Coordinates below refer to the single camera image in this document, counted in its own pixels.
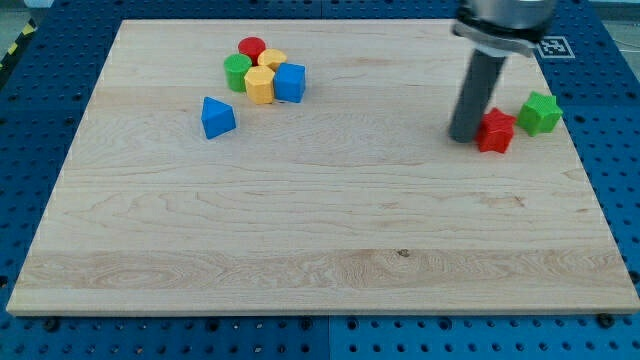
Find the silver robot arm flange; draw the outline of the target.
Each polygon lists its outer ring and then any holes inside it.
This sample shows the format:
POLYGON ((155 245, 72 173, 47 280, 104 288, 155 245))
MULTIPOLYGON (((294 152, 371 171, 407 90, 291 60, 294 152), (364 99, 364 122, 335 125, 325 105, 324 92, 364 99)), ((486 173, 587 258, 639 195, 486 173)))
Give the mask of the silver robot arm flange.
POLYGON ((451 31, 491 57, 531 57, 553 21, 556 0, 462 0, 451 31))

